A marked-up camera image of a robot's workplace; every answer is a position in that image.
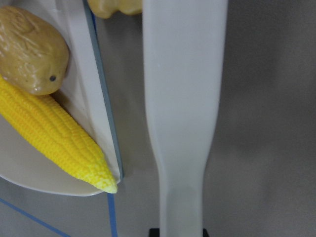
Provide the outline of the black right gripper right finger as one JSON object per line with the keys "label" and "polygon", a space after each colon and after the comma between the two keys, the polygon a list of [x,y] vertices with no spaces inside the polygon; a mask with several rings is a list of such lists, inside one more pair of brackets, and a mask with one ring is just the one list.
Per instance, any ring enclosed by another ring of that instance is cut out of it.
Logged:
{"label": "black right gripper right finger", "polygon": [[202,236],[203,236],[203,237],[209,237],[209,234],[208,234],[207,229],[203,228],[203,230],[202,230]]}

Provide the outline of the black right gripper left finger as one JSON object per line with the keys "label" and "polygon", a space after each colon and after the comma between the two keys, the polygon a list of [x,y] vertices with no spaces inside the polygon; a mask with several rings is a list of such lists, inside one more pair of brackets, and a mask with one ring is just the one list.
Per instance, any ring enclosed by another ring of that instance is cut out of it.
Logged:
{"label": "black right gripper left finger", "polygon": [[160,237],[160,229],[159,228],[149,229],[148,237]]}

